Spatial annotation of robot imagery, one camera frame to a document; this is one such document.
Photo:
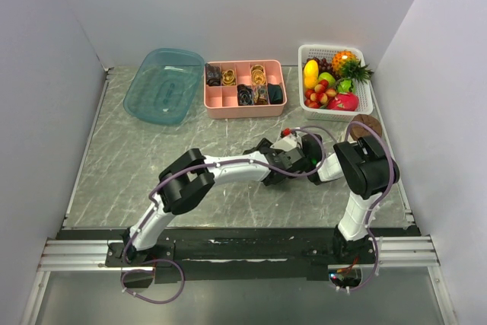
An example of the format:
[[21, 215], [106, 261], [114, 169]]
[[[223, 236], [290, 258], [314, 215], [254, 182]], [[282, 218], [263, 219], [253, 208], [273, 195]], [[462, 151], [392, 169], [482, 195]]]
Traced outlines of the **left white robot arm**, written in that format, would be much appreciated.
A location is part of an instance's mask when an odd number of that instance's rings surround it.
[[146, 263], [162, 231], [176, 216], [196, 208], [211, 188], [238, 181], [275, 185], [301, 175], [309, 166], [299, 141], [276, 148], [262, 139], [242, 155], [223, 158], [190, 149], [160, 173], [160, 186], [149, 194], [150, 206], [123, 237], [123, 261], [135, 266]]

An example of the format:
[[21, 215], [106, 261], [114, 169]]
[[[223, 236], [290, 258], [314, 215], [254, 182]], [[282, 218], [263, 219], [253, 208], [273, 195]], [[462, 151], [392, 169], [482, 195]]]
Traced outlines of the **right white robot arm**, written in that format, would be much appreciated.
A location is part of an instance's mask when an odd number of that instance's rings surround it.
[[376, 200], [399, 180], [399, 168], [386, 150], [382, 139], [366, 135], [355, 142], [339, 142], [326, 158], [322, 154], [321, 137], [308, 133], [301, 136], [301, 147], [308, 158], [307, 172], [317, 171], [307, 179], [315, 184], [344, 178], [350, 194], [343, 217], [337, 224], [333, 239], [333, 256], [341, 263], [351, 262], [362, 252], [368, 252], [368, 227]]

